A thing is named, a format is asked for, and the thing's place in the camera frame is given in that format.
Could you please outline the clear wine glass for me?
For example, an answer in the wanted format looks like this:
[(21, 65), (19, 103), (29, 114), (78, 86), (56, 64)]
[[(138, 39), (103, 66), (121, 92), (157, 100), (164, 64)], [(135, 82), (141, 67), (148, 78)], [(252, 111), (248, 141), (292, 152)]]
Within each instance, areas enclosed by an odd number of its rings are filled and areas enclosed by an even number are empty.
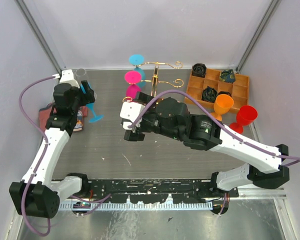
[(89, 79), (88, 73), (83, 68), (77, 69), (75, 71), (75, 77), (76, 77), (76, 80), (79, 81), (79, 87), (81, 85), (81, 81), (84, 81), (84, 80), (87, 80), (90, 84), (90, 79)]

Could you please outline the orange wine glass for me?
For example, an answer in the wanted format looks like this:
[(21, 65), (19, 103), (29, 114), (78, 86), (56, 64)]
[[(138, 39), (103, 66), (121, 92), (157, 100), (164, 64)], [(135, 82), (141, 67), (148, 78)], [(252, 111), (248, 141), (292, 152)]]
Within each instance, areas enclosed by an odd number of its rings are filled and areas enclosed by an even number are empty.
[(222, 115), (226, 114), (234, 105), (234, 100), (227, 94), (220, 94), (216, 97), (211, 115), (218, 121), (222, 121)]

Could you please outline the red wine glass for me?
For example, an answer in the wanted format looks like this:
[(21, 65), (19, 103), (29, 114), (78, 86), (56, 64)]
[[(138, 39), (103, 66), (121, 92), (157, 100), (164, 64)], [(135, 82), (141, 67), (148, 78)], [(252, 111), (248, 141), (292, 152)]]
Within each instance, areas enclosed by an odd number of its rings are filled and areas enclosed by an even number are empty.
[(257, 117), (258, 111), (253, 106), (244, 105), (239, 109), (236, 115), (236, 122), (231, 123), (229, 127), (233, 131), (242, 134), (244, 127), (250, 125)]

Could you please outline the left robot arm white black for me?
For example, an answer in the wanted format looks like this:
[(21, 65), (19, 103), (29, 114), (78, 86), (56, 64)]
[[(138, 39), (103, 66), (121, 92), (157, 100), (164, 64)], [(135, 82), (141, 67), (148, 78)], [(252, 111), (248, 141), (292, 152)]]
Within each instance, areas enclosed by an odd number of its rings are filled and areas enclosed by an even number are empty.
[(81, 107), (95, 102), (95, 93), (87, 80), (78, 82), (73, 70), (63, 70), (52, 76), (59, 83), (54, 87), (54, 103), (42, 132), (38, 152), (19, 182), (12, 182), (9, 194), (19, 215), (53, 218), (60, 203), (71, 196), (85, 198), (90, 193), (88, 177), (69, 173), (59, 183), (52, 177), (59, 157), (77, 124)]

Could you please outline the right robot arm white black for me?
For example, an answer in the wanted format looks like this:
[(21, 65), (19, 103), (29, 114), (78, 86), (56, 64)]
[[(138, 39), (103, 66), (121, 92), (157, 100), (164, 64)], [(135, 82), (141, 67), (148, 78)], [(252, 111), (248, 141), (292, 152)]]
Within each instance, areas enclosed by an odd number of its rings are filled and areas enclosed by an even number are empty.
[(137, 93), (120, 110), (124, 139), (143, 141), (145, 133), (155, 133), (183, 143), (192, 150), (222, 153), (244, 165), (211, 175), (209, 191), (221, 197), (230, 190), (253, 184), (263, 189), (277, 189), (290, 180), (290, 170), (282, 164), (288, 155), (286, 145), (268, 146), (236, 133), (208, 114), (191, 114), (185, 103), (172, 97), (156, 101)]

